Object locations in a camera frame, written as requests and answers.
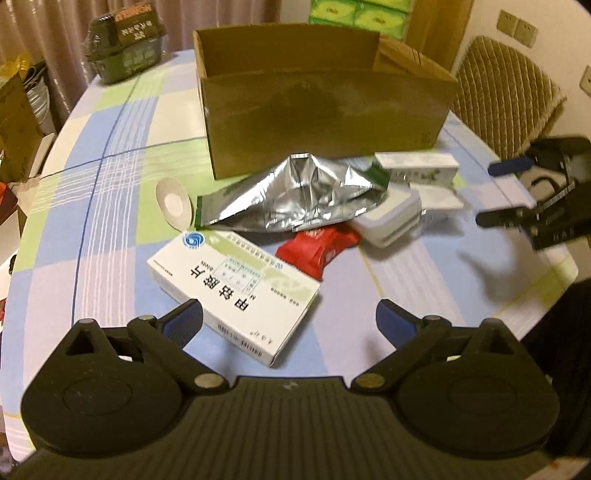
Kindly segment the small white packaged item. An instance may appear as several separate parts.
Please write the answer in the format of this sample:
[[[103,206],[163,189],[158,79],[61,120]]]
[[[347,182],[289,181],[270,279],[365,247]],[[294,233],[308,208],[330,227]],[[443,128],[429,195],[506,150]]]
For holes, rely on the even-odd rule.
[[[464,202],[453,189],[418,183],[411,183],[410,188],[419,194],[426,211],[459,211],[464,208]]]

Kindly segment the white green medicine box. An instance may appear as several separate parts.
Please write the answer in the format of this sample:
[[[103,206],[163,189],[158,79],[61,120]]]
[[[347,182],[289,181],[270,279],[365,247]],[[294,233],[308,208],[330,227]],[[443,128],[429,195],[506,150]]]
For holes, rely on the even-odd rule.
[[[197,300],[208,327],[266,366],[320,289],[318,280],[231,231],[181,233],[147,265],[167,295],[178,303]]]

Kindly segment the red candy packet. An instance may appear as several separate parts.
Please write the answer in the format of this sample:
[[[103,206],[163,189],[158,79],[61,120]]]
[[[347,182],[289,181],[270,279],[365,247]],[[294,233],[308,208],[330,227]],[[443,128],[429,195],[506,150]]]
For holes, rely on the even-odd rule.
[[[277,248],[276,257],[315,280],[342,251],[359,244],[361,236],[346,224],[298,232]]]

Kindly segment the quilted brown chair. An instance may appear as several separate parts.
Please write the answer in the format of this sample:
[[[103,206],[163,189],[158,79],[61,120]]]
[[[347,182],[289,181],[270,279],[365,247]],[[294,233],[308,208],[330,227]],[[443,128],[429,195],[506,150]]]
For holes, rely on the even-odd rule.
[[[452,111],[502,160],[547,134],[566,100],[533,60],[487,36],[472,39],[456,77]]]

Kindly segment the white green ointment box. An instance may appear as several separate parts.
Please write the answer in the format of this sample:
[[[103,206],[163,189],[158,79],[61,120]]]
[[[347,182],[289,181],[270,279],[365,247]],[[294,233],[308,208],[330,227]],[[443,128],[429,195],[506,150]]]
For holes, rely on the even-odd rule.
[[[449,186],[459,171],[453,155],[441,152],[381,152],[376,159],[398,183]]]

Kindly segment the checkered tablecloth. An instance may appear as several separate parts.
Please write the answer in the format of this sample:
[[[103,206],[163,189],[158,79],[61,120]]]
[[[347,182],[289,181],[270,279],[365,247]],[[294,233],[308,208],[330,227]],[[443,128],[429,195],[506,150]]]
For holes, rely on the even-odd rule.
[[[517,179],[488,175],[494,153],[457,117],[447,118],[437,149],[459,162],[454,185],[465,208],[422,223],[388,249],[361,245],[339,254],[273,366],[207,328],[188,351],[228,378],[352,379],[392,350],[375,323],[384,298],[459,325],[500,318],[516,336],[525,336],[575,282],[577,265],[565,247],[536,252],[518,231],[476,225],[479,210],[531,198]],[[33,449],[20,416],[22,394],[76,320],[119,326],[174,307],[147,268],[174,236],[155,201],[155,185],[166,177],[180,180],[191,196],[218,186],[192,51],[112,86],[91,83],[50,152],[5,310],[1,404],[15,459]]]

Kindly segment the white plastic spoon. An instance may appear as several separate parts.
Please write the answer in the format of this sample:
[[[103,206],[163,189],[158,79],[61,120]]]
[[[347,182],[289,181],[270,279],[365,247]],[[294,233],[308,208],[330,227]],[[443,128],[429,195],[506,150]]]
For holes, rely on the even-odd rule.
[[[164,220],[177,231],[187,231],[193,219],[192,204],[183,185],[175,178],[160,179],[155,197]]]

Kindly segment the silver foil bag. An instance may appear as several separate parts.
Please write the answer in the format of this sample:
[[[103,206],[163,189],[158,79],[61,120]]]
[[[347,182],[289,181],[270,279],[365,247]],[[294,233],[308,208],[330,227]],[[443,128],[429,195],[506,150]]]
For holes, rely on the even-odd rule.
[[[197,198],[194,227],[300,232],[348,222],[386,198],[390,173],[375,157],[328,160],[294,154]]]

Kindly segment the green tissue pack stack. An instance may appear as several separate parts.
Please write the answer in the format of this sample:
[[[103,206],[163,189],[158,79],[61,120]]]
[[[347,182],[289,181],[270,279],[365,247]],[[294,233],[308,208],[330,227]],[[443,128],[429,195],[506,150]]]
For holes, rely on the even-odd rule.
[[[358,28],[405,39],[412,0],[314,0],[308,23]]]

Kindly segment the brown cardboard box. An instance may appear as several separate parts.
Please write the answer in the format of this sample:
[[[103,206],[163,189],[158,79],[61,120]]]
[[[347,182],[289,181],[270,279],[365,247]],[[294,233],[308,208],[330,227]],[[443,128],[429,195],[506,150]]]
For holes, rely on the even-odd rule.
[[[377,32],[318,24],[235,25],[193,34],[216,179],[288,156],[327,159],[431,148],[458,81]]]

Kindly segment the brown carton at left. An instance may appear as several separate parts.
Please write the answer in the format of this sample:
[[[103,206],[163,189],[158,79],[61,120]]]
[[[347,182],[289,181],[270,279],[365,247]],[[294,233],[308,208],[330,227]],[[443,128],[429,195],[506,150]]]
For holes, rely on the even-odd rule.
[[[25,181],[29,178],[38,147],[43,139],[19,74],[1,88],[0,102],[1,181]]]

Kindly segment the stacked bowls at left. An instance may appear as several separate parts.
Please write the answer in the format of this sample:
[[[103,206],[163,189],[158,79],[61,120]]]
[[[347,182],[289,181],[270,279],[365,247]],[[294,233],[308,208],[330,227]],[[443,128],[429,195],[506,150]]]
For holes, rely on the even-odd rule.
[[[29,68],[23,86],[41,132],[44,135],[54,134],[56,129],[51,112],[47,65],[44,60]]]

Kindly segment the dark instant noodle bowl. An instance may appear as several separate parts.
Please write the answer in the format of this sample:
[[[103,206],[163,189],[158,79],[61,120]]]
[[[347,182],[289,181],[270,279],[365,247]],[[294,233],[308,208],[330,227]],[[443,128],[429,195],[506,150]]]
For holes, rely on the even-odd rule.
[[[158,64],[166,30],[153,2],[138,2],[90,22],[85,57],[105,84]]]

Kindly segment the pink curtain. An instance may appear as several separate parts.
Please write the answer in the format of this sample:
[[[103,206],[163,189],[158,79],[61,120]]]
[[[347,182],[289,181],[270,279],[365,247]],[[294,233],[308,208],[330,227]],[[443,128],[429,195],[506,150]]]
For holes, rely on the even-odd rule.
[[[27,52],[47,64],[54,125],[60,129],[95,76],[85,59],[90,21],[129,6],[129,1],[3,1],[1,60]],[[279,1],[162,0],[155,3],[168,51],[192,46],[197,29],[276,22]]]

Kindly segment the beige wall sockets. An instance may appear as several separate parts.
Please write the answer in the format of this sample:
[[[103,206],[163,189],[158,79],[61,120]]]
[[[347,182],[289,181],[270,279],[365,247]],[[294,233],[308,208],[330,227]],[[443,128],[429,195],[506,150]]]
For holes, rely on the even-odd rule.
[[[505,10],[499,12],[496,29],[527,48],[535,45],[538,35],[534,25]]]

